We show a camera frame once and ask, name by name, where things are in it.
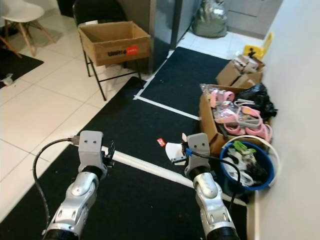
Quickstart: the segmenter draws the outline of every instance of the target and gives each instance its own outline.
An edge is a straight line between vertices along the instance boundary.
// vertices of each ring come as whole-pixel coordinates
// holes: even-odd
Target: yellow object
[[[243,49],[243,54],[249,56],[252,52],[255,52],[253,56],[258,59],[262,59],[268,51],[273,39],[274,34],[270,32],[262,47],[245,45]]]

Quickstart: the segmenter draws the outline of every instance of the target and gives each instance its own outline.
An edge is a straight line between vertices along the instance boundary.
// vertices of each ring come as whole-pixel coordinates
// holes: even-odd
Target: black chair
[[[115,23],[115,22],[123,22],[127,21],[127,16],[122,9],[121,5],[116,0],[76,0],[73,8],[73,18],[75,20],[75,24],[78,26],[80,24],[90,22],[90,21],[98,21],[98,23]],[[94,67],[93,62],[87,56],[86,52],[83,50],[84,60],[85,60],[85,66],[86,70],[88,72],[88,76],[91,77],[89,72],[88,65],[91,65],[95,79],[99,85],[101,94],[103,99],[106,101],[105,94],[101,87],[101,82],[116,79],[119,77],[127,76],[130,74],[138,73],[141,88],[143,88],[143,80],[141,78],[141,73],[139,70],[138,62],[135,60],[135,67],[136,71],[129,72],[126,74],[110,77],[104,80],[99,80],[96,69]],[[127,62],[123,63],[123,67],[127,67]]]

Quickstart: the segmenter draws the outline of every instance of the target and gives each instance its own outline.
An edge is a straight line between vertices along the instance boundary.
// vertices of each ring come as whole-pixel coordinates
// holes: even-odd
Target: red sticker
[[[130,46],[126,48],[126,55],[130,56],[130,55],[135,55],[138,53],[138,46],[134,45],[134,46]]]
[[[165,141],[162,138],[159,138],[156,140],[158,144],[160,144],[161,147],[164,147],[166,145]]]

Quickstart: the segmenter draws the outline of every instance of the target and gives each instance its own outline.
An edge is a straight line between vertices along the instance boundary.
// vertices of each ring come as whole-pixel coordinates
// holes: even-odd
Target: black floor mat
[[[199,84],[217,84],[229,60],[178,47],[141,97],[198,116]]]
[[[130,80],[84,127],[102,131],[103,144],[115,140],[123,153],[179,172],[157,138],[179,142],[181,133],[199,131],[198,121],[132,100],[139,82]],[[51,214],[64,200],[79,166],[78,149],[69,146],[40,178]],[[205,239],[193,189],[138,169],[116,163],[101,181],[82,240]],[[246,207],[235,205],[232,217],[241,239],[246,239]],[[0,225],[0,239],[40,239],[45,227],[42,202],[33,186]]]
[[[43,61],[22,55],[19,58],[14,52],[0,47],[0,80],[4,79],[7,74],[13,74],[12,79],[16,80],[36,67],[43,64]],[[6,86],[0,82],[0,89]]]

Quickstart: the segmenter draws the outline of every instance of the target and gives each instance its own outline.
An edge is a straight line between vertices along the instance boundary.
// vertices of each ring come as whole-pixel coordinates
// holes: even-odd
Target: white tile floor
[[[32,186],[32,162],[37,152],[53,140],[75,135],[131,77],[104,82],[107,102],[103,101],[96,80],[87,76],[74,20],[54,14],[41,18],[40,23],[57,43],[50,43],[33,29],[35,58],[44,64],[0,89],[0,222]],[[9,42],[20,53],[31,56],[20,35],[11,37]],[[242,52],[244,45],[262,43],[231,32],[218,39],[187,32],[179,46],[230,59]],[[97,71],[102,79],[128,70],[112,65],[98,67]],[[39,175],[66,146],[59,143],[44,152],[37,168]]]

